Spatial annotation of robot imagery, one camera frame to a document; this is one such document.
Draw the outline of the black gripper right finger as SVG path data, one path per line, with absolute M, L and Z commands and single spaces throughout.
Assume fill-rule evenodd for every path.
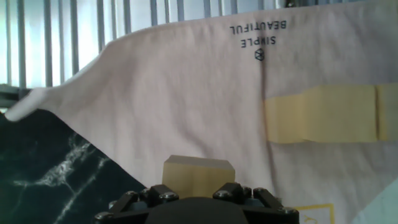
M 299 211 L 283 206 L 281 198 L 262 187 L 226 183 L 212 197 L 237 205 L 249 224 L 299 224 Z

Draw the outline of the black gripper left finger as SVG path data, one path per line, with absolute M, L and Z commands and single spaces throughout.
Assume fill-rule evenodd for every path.
M 130 190 L 110 202 L 107 211 L 97 213 L 94 224 L 144 224 L 154 207 L 178 199 L 179 195 L 163 184 L 140 192 Z

